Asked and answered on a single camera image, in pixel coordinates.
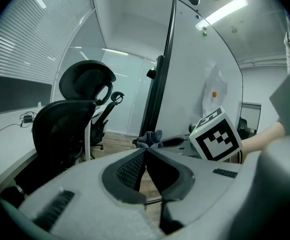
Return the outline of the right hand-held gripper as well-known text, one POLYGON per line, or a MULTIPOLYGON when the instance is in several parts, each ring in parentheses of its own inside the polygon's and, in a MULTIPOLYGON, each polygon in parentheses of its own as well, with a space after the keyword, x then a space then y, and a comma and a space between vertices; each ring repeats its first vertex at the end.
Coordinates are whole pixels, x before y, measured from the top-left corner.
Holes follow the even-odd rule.
POLYGON ((202 118, 189 140, 204 160, 223 162, 242 151, 241 138, 223 107, 202 118))

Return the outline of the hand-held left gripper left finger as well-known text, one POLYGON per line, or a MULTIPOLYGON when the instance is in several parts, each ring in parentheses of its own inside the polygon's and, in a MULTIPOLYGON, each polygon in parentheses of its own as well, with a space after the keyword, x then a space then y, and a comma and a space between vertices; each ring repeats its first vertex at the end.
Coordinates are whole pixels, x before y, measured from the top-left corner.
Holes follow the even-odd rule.
POLYGON ((146 170, 146 150, 141 148, 107 166, 102 173, 105 189, 122 203, 146 204, 146 196, 139 192, 146 170))

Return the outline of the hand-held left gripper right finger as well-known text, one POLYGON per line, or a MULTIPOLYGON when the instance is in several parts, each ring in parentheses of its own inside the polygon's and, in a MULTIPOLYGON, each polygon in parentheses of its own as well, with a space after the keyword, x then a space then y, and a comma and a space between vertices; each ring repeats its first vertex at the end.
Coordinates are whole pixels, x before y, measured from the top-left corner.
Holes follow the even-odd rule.
POLYGON ((147 171, 162 197, 159 227, 169 235, 184 225, 172 218, 167 204, 183 200, 192 189, 195 176, 187 166, 151 148, 145 152, 145 161, 147 171))

